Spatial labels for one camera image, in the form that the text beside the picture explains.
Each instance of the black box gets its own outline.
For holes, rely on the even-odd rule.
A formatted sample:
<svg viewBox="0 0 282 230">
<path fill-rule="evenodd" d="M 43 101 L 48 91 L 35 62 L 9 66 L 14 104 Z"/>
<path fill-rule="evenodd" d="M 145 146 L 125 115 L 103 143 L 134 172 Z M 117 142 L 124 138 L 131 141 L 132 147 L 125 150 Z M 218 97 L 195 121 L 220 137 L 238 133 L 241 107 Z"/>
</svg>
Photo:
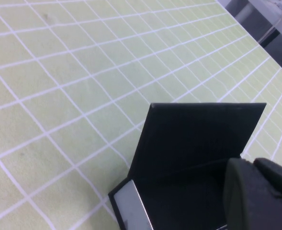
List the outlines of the black box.
<svg viewBox="0 0 282 230">
<path fill-rule="evenodd" d="M 264 107 L 151 104 L 128 176 L 109 193 L 121 230 L 224 229 L 226 164 L 240 158 Z"/>
</svg>

